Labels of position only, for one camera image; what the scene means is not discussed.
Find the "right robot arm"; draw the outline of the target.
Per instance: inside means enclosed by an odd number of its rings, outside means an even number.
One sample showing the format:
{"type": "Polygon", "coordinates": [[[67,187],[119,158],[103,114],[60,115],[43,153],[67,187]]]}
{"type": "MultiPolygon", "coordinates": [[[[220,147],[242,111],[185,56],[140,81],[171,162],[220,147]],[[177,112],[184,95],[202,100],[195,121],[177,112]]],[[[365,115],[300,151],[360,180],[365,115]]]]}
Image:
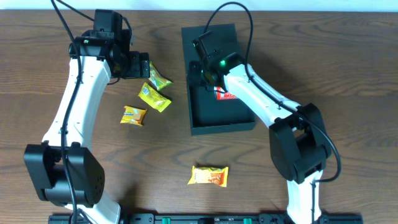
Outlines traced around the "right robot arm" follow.
{"type": "Polygon", "coordinates": [[[315,223],[322,215],[318,186],[331,156],[320,110],[281,95],[211,31],[192,44],[203,81],[236,96],[267,126],[272,162],[287,181],[289,218],[294,223],[315,223]]]}

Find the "green snack packet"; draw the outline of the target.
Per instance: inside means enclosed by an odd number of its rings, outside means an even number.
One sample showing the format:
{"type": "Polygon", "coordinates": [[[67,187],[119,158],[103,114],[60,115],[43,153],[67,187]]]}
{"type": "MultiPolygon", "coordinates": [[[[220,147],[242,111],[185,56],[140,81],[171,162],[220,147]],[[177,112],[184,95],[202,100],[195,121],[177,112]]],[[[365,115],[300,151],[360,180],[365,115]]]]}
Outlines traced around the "green snack packet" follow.
{"type": "Polygon", "coordinates": [[[171,85],[173,82],[171,80],[168,80],[164,78],[159,71],[156,69],[156,67],[153,64],[153,61],[149,61],[149,68],[150,68],[150,77],[149,80],[151,83],[155,86],[157,91],[162,90],[163,88],[171,85]]]}

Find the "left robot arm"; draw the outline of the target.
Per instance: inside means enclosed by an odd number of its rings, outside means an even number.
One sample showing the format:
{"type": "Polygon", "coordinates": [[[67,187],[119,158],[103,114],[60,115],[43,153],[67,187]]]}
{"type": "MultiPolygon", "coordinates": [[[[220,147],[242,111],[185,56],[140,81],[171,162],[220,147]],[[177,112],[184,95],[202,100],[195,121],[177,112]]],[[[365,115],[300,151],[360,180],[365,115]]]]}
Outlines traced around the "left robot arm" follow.
{"type": "Polygon", "coordinates": [[[24,163],[38,198],[72,210],[68,223],[121,223],[120,204],[104,191],[105,173],[92,153],[101,97],[112,78],[149,69],[148,53],[132,51],[129,29],[88,30],[69,46],[67,85],[40,144],[27,145],[24,163]]]}

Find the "dark green open box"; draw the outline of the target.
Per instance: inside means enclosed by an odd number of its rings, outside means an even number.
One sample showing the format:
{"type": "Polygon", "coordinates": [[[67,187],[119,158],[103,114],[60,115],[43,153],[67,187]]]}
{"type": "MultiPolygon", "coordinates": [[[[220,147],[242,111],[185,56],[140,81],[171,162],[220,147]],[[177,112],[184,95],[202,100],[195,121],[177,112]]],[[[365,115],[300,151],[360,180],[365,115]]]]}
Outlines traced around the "dark green open box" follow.
{"type": "Polygon", "coordinates": [[[191,135],[251,130],[256,121],[249,107],[220,86],[205,81],[205,71],[193,45],[204,29],[181,28],[191,135]]]}

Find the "red Pringles can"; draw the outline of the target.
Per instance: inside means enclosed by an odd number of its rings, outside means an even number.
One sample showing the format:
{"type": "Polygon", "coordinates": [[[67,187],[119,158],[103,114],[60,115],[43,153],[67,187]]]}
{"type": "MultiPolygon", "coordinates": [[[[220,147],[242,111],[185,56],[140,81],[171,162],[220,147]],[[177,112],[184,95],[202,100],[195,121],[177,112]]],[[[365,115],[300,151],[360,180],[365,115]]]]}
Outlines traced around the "red Pringles can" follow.
{"type": "Polygon", "coordinates": [[[231,93],[224,91],[222,87],[216,86],[214,87],[215,91],[215,98],[217,100],[235,100],[237,99],[236,96],[232,95],[231,93]]]}

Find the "small orange biscuit packet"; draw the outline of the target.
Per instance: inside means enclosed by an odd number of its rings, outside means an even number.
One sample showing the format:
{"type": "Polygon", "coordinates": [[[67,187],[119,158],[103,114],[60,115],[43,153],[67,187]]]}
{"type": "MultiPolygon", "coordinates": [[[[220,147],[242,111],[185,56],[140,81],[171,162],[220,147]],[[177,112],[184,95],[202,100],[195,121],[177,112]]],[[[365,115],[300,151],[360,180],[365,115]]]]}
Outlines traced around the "small orange biscuit packet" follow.
{"type": "Polygon", "coordinates": [[[125,106],[125,111],[121,118],[121,124],[134,124],[137,126],[142,126],[142,120],[144,119],[147,110],[142,110],[132,106],[125,106]]]}

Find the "yellow snack packet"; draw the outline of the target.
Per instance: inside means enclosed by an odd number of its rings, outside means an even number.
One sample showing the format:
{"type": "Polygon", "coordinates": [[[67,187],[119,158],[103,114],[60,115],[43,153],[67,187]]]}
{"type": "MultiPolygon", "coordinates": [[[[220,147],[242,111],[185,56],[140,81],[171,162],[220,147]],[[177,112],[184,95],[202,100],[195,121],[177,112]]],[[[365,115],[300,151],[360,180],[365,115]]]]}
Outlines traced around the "yellow snack packet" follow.
{"type": "Polygon", "coordinates": [[[148,83],[143,84],[138,97],[160,113],[171,104],[169,99],[158,93],[148,83]]]}

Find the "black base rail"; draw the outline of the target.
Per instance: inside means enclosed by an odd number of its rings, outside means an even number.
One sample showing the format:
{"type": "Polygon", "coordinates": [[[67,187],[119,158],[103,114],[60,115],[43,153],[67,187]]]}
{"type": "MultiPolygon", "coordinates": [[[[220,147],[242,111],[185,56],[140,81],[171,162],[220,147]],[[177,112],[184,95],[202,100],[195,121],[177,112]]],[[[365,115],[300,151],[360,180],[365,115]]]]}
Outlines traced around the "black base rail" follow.
{"type": "MultiPolygon", "coordinates": [[[[123,218],[123,224],[283,224],[293,221],[285,213],[262,213],[260,215],[154,215],[137,213],[123,218]]],[[[319,224],[363,224],[360,215],[323,214],[319,224]]]]}

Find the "orange cracker packet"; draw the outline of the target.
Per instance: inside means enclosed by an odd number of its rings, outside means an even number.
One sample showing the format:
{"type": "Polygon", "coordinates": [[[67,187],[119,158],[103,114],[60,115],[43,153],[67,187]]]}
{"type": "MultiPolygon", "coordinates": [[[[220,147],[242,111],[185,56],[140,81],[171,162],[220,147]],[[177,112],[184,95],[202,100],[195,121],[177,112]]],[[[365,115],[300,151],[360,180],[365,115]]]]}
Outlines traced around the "orange cracker packet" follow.
{"type": "Polygon", "coordinates": [[[227,187],[229,167],[192,167],[192,175],[188,181],[190,184],[215,184],[227,187]]]}

